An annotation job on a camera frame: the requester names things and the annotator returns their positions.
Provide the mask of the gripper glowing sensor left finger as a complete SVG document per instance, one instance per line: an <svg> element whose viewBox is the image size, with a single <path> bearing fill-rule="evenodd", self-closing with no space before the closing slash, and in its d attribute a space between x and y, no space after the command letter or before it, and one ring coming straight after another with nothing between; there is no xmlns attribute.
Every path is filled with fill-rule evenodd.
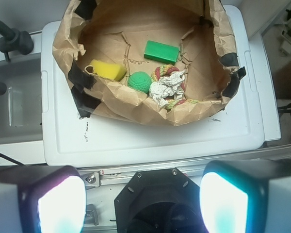
<svg viewBox="0 0 291 233"><path fill-rule="evenodd" d="M85 184L72 166L0 166L0 233L79 233Z"/></svg>

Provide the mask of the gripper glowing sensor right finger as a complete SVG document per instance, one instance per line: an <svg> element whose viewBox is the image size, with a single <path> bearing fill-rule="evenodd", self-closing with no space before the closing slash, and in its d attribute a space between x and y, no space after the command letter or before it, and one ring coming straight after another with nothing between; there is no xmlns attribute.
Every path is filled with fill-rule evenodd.
<svg viewBox="0 0 291 233"><path fill-rule="evenodd" d="M213 160L199 202L210 233L291 233L291 159Z"/></svg>

